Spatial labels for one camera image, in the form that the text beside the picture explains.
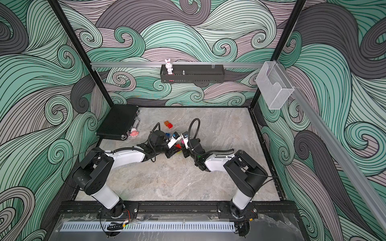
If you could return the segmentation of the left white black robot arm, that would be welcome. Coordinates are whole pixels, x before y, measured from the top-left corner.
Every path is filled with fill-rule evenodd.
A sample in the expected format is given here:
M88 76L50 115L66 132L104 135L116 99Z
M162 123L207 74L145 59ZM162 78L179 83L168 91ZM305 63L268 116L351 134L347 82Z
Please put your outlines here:
M180 150L178 142L181 139L178 132L168 135L156 124L143 143L112 151L99 147L92 149L80 161L72 179L86 195L98 201L109 216L120 218L126 208L122 198L109 185L113 174L132 164L155 161L159 154L169 158Z

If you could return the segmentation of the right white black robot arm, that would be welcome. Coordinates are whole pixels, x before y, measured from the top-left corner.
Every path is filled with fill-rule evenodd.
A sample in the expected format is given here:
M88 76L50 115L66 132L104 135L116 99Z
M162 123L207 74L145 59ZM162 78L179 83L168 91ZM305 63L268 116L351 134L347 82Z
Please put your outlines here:
M194 118L188 131L183 133L186 145L185 157L192 157L200 170L227 173L237 187L230 201L230 212L241 219L246 216L247 206L268 178L266 170L243 150L205 151L197 138L201 120Z

